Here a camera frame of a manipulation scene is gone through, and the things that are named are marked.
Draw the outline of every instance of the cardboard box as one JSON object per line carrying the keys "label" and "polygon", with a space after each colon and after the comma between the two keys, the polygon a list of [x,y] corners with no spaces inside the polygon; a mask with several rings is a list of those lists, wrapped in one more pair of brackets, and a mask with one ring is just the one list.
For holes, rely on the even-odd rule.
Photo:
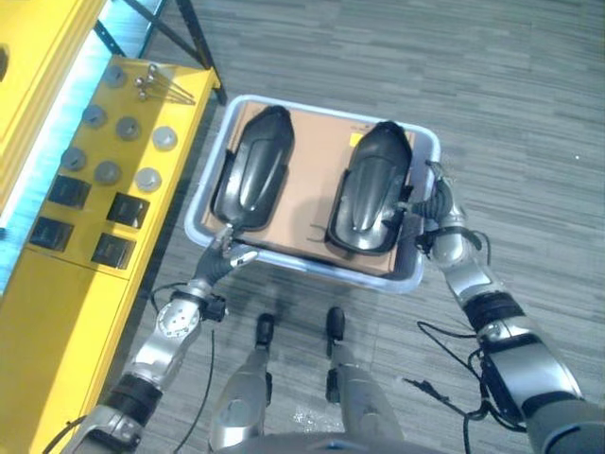
{"label": "cardboard box", "polygon": [[[246,123],[265,107],[266,104],[256,102],[244,106],[229,140],[230,150],[237,149]],[[354,146],[374,125],[292,109],[290,116],[295,144],[282,195],[269,225],[259,232],[246,232],[240,239],[372,275],[394,271],[396,248],[370,256],[349,253],[324,242],[340,177],[349,165]],[[408,132],[407,140],[413,147],[414,134]],[[209,208],[202,223],[214,232],[222,227]]]}

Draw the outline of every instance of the wire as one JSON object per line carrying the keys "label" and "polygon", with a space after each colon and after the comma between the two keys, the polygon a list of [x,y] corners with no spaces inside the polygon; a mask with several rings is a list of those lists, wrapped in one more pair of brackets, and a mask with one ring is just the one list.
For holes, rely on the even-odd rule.
{"label": "wire", "polygon": [[66,426],[64,428],[62,428],[57,435],[55,435],[55,438],[53,438],[48,445],[46,445],[46,447],[44,448],[44,451],[42,451],[42,453],[50,454],[50,451],[53,450],[53,448],[57,445],[57,443],[60,442],[62,440],[62,438],[65,435],[67,435],[67,433],[69,433],[69,431],[71,429],[79,426],[81,424],[81,422],[84,421],[84,419],[86,419],[86,415],[80,416],[78,419],[75,419],[74,421],[67,421]]}
{"label": "wire", "polygon": [[156,287],[154,290],[152,290],[151,293],[149,293],[149,302],[153,306],[153,310],[155,310],[156,315],[160,313],[160,309],[158,308],[158,302],[155,299],[156,293],[162,290],[168,290],[169,288],[177,288],[186,285],[186,282],[173,282],[171,284],[166,284],[165,286]]}
{"label": "wire", "polygon": [[194,418],[193,422],[191,423],[191,426],[189,427],[189,430],[187,430],[187,433],[185,434],[185,436],[183,437],[183,439],[181,440],[179,445],[176,447],[176,449],[173,451],[175,454],[179,452],[179,450],[185,445],[185,443],[187,443],[187,440],[189,439],[189,436],[193,432],[193,429],[196,428],[196,425],[198,424],[199,417],[201,416],[202,412],[204,411],[204,407],[206,406],[206,401],[208,400],[208,393],[210,392],[210,385],[212,384],[212,375],[215,370],[215,330],[214,329],[212,330],[212,353],[210,354],[210,356],[211,356],[210,357],[210,372],[208,373],[208,382],[206,383],[206,392],[204,393],[204,398],[201,400],[201,405],[199,406],[198,414],[196,414],[196,417]]}
{"label": "wire", "polygon": [[[488,244],[488,260],[491,259],[491,251],[490,251],[490,243],[489,239],[486,237],[486,243]],[[443,342],[437,339],[433,334],[428,332],[428,329],[441,333],[445,336],[449,336],[455,339],[474,339],[475,334],[462,334],[455,333],[452,331],[448,331],[446,329],[435,326],[434,324],[427,322],[416,322],[418,328],[433,342],[435,342],[442,350],[444,350],[450,357],[455,359],[459,364],[461,364],[466,370],[468,370],[473,376],[477,379],[479,383],[479,393],[481,395],[481,405],[477,410],[474,411],[464,411],[460,407],[450,402],[449,397],[440,394],[428,381],[424,380],[423,382],[419,382],[416,380],[409,380],[406,378],[406,382],[415,386],[419,390],[424,393],[427,393],[431,397],[440,401],[443,405],[448,407],[450,410],[455,411],[457,414],[463,417],[462,420],[462,439],[464,441],[464,452],[466,454],[471,454],[471,442],[469,436],[469,423],[471,421],[481,421],[485,419],[488,415],[490,415],[496,423],[507,430],[512,430],[514,432],[527,432],[527,429],[523,426],[520,426],[516,423],[509,422],[494,406],[494,404],[490,401],[490,393],[483,377],[483,374],[479,374],[475,369],[473,364],[473,360],[476,358],[481,361],[481,348],[475,349],[471,354],[467,357],[466,362],[463,361],[458,355],[452,352],[449,348],[445,346]]]}
{"label": "wire", "polygon": [[488,249],[488,266],[492,264],[492,242],[490,241],[490,237],[485,232],[481,232],[480,230],[473,230],[475,235],[480,235],[485,239],[485,244]]}
{"label": "wire", "polygon": [[479,376],[479,374],[475,371],[475,369],[473,367],[471,367],[471,366],[468,365],[468,361],[464,362],[462,359],[460,359],[458,357],[458,355],[456,355],[449,348],[447,348],[444,343],[442,343],[439,339],[437,339],[435,336],[433,336],[431,333],[429,333],[426,330],[426,328],[433,329],[434,331],[437,331],[437,332],[442,333],[442,334],[444,334],[446,336],[449,336],[451,338],[456,338],[456,339],[475,339],[475,334],[454,333],[454,332],[451,332],[451,331],[447,331],[447,330],[445,330],[443,328],[439,328],[438,326],[435,326],[434,324],[427,323],[427,322],[416,322],[416,324],[418,325],[418,328],[423,333],[425,333],[426,336],[428,336],[433,342],[435,342],[439,347],[441,347],[441,349],[443,349],[450,357],[452,357],[458,363],[460,363],[466,370],[468,370],[471,374],[473,374],[477,380],[481,379],[480,376]]}

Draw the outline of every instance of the round gray button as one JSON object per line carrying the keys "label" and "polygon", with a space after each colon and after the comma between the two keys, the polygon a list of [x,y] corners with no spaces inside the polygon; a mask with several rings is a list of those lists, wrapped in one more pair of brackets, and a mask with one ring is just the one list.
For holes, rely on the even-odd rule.
{"label": "round gray button", "polygon": [[103,161],[95,169],[95,181],[100,184],[115,184],[121,176],[122,170],[114,161]]}
{"label": "round gray button", "polygon": [[162,177],[155,168],[145,167],[136,172],[134,182],[143,192],[153,192],[162,184]]}
{"label": "round gray button", "polygon": [[177,134],[169,126],[161,126],[153,132],[153,145],[157,149],[168,151],[177,145]]}
{"label": "round gray button", "polygon": [[60,156],[60,165],[73,172],[86,166],[86,155],[77,147],[70,147]]}
{"label": "round gray button", "polygon": [[98,129],[107,121],[107,114],[100,106],[91,104],[82,113],[82,122],[91,128]]}
{"label": "round gray button", "polygon": [[122,140],[136,140],[141,135],[141,126],[136,118],[132,116],[123,116],[115,125],[115,132]]}
{"label": "round gray button", "polygon": [[110,88],[120,88],[124,86],[127,78],[128,77],[124,70],[117,64],[109,66],[103,74],[103,81]]}

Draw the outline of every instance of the white plastic bin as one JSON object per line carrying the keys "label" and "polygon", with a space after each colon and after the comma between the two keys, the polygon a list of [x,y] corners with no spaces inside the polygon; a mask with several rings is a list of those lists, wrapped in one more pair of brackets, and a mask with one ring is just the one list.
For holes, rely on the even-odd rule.
{"label": "white plastic bin", "polygon": [[[377,123],[385,120],[384,118],[333,111],[331,109],[307,106],[296,102],[265,96],[244,95],[235,98],[231,101],[225,112],[225,117],[223,118],[218,137],[214,142],[208,161],[206,162],[206,167],[201,174],[198,190],[196,191],[196,195],[191,201],[185,216],[185,232],[187,236],[203,247],[208,246],[214,233],[209,229],[206,229],[202,225],[201,220],[203,219],[204,213],[206,212],[210,199],[215,191],[215,185],[218,181],[225,159],[227,144],[232,135],[233,127],[240,109],[247,102],[260,102],[268,105],[279,104],[287,109],[349,118],[364,123]],[[411,131],[416,134],[410,168],[410,184],[414,187],[410,196],[410,201],[422,201],[429,197],[433,184],[433,175],[424,162],[427,159],[431,161],[438,161],[440,159],[440,142],[437,136],[426,128],[408,125],[407,123],[399,124],[403,126],[406,131]],[[277,253],[262,248],[259,248],[260,253],[258,259],[278,267],[302,271],[310,276],[327,278],[341,283],[365,288],[375,288],[388,293],[409,293],[420,284],[423,278],[423,258],[414,246],[414,239],[423,232],[423,227],[423,221],[419,217],[405,217],[402,233],[397,243],[395,271],[382,276],[369,275],[360,271],[348,270],[335,265],[315,261],[310,258],[298,257],[286,253]]]}

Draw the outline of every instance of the yellow panel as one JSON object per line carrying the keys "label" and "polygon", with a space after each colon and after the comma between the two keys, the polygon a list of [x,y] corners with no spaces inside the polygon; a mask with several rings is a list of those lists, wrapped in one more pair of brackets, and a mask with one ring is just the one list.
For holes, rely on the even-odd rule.
{"label": "yellow panel", "polygon": [[[122,66],[129,83],[118,89],[99,84],[92,102],[106,111],[108,121],[98,130],[80,126],[72,145],[84,150],[87,164],[78,172],[60,171],[91,185],[87,201],[81,210],[46,201],[41,210],[42,216],[74,225],[66,249],[28,244],[0,306],[0,452],[42,451],[65,421],[96,403],[201,115],[218,85],[214,70],[160,65],[195,96],[196,105],[143,103],[131,82],[146,72],[148,62],[114,57],[110,64]],[[115,124],[125,115],[141,125],[141,136],[132,142],[115,135]],[[176,132],[175,148],[153,147],[150,135],[158,126]],[[106,160],[122,168],[121,179],[111,186],[94,181],[96,165]],[[133,182],[143,167],[162,176],[162,185],[150,194]],[[116,192],[149,202],[141,229],[106,220]],[[102,232],[136,241],[125,270],[91,262]]]}
{"label": "yellow panel", "polygon": [[0,309],[0,445],[9,452],[29,450],[43,414],[52,419],[39,433],[46,443],[80,414],[90,386],[82,378],[95,373],[127,283],[23,252]]}
{"label": "yellow panel", "polygon": [[0,212],[105,0],[0,0]]}
{"label": "yellow panel", "polygon": [[[138,92],[132,81],[146,74],[148,62],[113,57],[109,65],[111,64],[119,64],[125,69],[128,82],[119,89],[109,88],[104,82],[99,84],[91,103],[100,106],[106,112],[108,120],[98,130],[80,125],[71,145],[85,152],[86,167],[77,172],[64,169],[60,169],[59,172],[61,175],[78,178],[91,185],[86,204],[82,210],[76,210],[46,202],[41,215],[76,225],[65,252],[56,253],[56,256],[82,266],[94,267],[116,276],[129,278],[138,266],[139,255],[145,247],[147,238],[164,221],[165,209],[172,199],[172,193],[181,175],[201,114],[212,88],[217,84],[217,79],[214,70],[203,71],[184,66],[160,65],[163,74],[172,75],[176,83],[195,96],[196,105],[163,103],[152,99],[141,102],[138,100]],[[141,125],[141,136],[137,140],[127,142],[116,135],[115,125],[123,116],[132,116]],[[178,137],[176,148],[170,151],[158,151],[153,146],[150,136],[159,126],[169,126],[176,132]],[[108,160],[120,166],[122,176],[116,184],[104,186],[95,182],[94,174],[96,166]],[[136,172],[145,167],[157,169],[163,180],[160,188],[150,194],[140,191],[134,183]],[[116,192],[149,201],[149,210],[141,229],[106,220]],[[91,262],[101,232],[136,241],[136,247],[126,270],[112,269]],[[36,246],[29,247],[43,251]]]}

